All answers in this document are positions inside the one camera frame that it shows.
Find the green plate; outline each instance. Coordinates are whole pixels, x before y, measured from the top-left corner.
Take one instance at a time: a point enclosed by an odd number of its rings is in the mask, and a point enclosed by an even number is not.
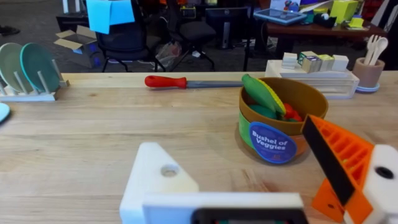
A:
[[[23,90],[14,75],[14,72],[18,72],[19,78],[21,78],[26,91],[31,92],[33,88],[22,72],[21,63],[19,61],[21,49],[22,45],[15,43],[3,44],[3,46],[0,47],[0,75],[7,85],[15,91],[22,93]]]
[[[60,84],[60,77],[52,63],[52,55],[39,44],[29,43],[21,50],[21,67],[26,78],[40,91],[45,91],[37,71],[42,71],[49,91],[55,91]]]

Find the blue sticky note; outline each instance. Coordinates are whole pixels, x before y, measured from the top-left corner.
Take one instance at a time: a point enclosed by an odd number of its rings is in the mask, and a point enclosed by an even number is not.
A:
[[[83,54],[83,52],[81,51],[81,49],[73,50],[73,53],[76,53],[76,54]]]
[[[90,29],[109,34],[110,25],[134,22],[131,0],[87,0]]]
[[[87,0],[88,23],[92,31],[109,34],[111,6],[111,1]]]
[[[132,12],[130,0],[112,1],[111,7],[111,25],[134,22],[134,13]]]

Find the white tray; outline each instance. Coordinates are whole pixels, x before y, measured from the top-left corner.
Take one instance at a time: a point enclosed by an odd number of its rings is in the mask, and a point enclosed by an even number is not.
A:
[[[350,99],[359,79],[349,70],[307,73],[296,64],[294,70],[282,68],[281,60],[268,60],[265,77],[291,78],[319,90],[327,99]]]

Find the wooden tabletop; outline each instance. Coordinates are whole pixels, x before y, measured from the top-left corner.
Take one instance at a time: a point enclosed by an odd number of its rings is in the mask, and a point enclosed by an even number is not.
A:
[[[239,80],[236,73],[160,73]],[[250,73],[255,77],[264,72]],[[239,88],[150,90],[148,73],[64,74],[51,103],[8,103],[0,125],[0,223],[121,223],[118,207],[138,146],[156,141],[202,191],[300,192],[310,223],[332,223],[310,203],[324,174],[308,151],[271,166],[238,139]],[[380,90],[330,100],[326,119],[375,143],[398,147],[398,72]]]
[[[348,30],[341,25],[337,25],[333,28],[325,28],[318,24],[300,25],[294,24],[289,26],[283,26],[275,24],[273,22],[267,23],[267,30],[270,36],[275,35],[326,35],[336,37],[370,37],[372,34],[386,36],[387,33],[371,24],[368,21],[364,21],[364,27],[369,27],[369,30]]]

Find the white plastic fork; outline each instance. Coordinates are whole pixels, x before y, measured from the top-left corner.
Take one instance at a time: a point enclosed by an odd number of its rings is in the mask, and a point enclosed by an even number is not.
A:
[[[365,61],[363,62],[365,65],[369,65],[369,62],[372,59],[372,55],[374,52],[374,49],[376,48],[376,42],[380,37],[378,35],[372,35],[370,36],[369,40],[368,40],[368,44],[366,46],[366,48],[368,49],[368,52],[366,53],[365,56]]]

